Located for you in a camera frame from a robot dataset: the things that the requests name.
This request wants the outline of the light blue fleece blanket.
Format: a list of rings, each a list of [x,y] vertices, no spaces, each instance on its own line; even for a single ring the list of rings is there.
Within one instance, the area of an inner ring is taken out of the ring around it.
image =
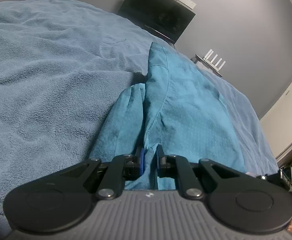
[[[145,81],[152,43],[172,48],[84,2],[0,3],[0,238],[11,231],[2,209],[9,191],[92,158],[122,91]],[[243,173],[277,172],[247,97],[193,65],[226,101],[243,153]]]

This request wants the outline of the teal hooded sweatshirt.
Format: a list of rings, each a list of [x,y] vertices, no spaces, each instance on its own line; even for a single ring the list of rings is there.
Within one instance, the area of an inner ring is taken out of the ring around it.
[[[170,178],[158,178],[155,151],[207,158],[245,172],[243,153],[226,101],[193,63],[172,48],[152,43],[143,83],[122,91],[112,106],[90,152],[111,161],[115,156],[145,150],[145,171],[128,190],[173,190]]]

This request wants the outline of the black monitor screen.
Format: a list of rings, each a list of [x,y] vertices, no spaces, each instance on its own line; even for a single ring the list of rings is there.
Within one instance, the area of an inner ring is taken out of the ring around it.
[[[124,0],[117,15],[175,44],[195,13],[175,0]]]

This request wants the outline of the white wifi router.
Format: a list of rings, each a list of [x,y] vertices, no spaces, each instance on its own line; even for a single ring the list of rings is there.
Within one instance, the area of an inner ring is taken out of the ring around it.
[[[224,59],[215,53],[212,49],[208,50],[203,60],[217,72],[219,72],[226,64],[226,61],[224,61]]]

